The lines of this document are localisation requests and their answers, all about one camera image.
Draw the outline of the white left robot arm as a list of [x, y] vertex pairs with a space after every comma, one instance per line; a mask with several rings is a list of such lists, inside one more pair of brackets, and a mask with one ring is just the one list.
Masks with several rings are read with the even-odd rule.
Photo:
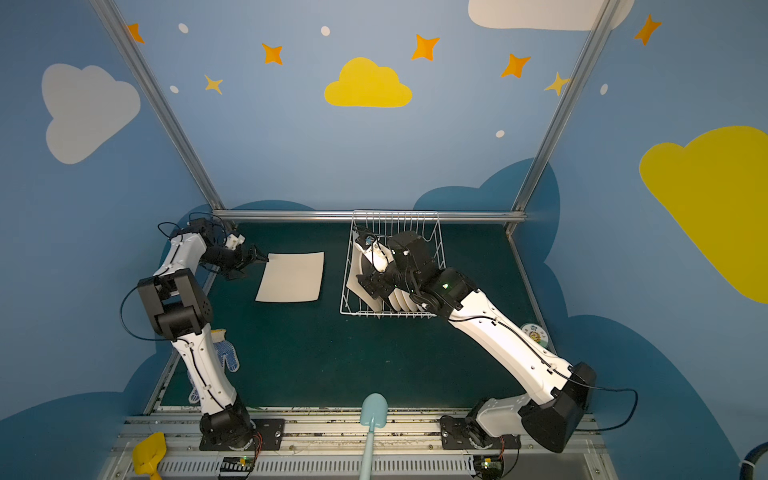
[[137, 284], [152, 329], [176, 349], [198, 394], [204, 450], [247, 450], [256, 433], [214, 346], [213, 307], [196, 270], [208, 264], [232, 280], [242, 277], [245, 267], [268, 261], [242, 234], [216, 218], [194, 218], [172, 232], [162, 265]]

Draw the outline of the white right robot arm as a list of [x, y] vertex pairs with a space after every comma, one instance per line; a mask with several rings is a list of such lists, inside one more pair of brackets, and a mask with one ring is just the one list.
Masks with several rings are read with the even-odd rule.
[[447, 320], [484, 348], [523, 387], [524, 394], [489, 398], [463, 420], [461, 436], [488, 448], [507, 435], [527, 434], [553, 453], [565, 450], [587, 409], [595, 371], [570, 364], [508, 319], [476, 285], [454, 268], [442, 268], [415, 231], [389, 237], [358, 229], [350, 279], [377, 310], [428, 312]]

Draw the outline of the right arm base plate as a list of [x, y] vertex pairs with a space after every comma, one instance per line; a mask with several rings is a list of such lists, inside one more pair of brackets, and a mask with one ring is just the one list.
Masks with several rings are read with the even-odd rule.
[[467, 424], [465, 418], [443, 415], [439, 419], [440, 440], [443, 450], [516, 450], [521, 439], [516, 435], [491, 437], [474, 422]]

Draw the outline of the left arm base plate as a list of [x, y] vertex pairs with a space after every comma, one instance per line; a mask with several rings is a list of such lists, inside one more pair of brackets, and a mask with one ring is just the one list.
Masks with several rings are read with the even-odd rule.
[[203, 437], [199, 444], [200, 451], [242, 452], [260, 449], [261, 451], [279, 451], [284, 437], [286, 422], [281, 418], [252, 419], [253, 435], [248, 443], [241, 446], [215, 445]]

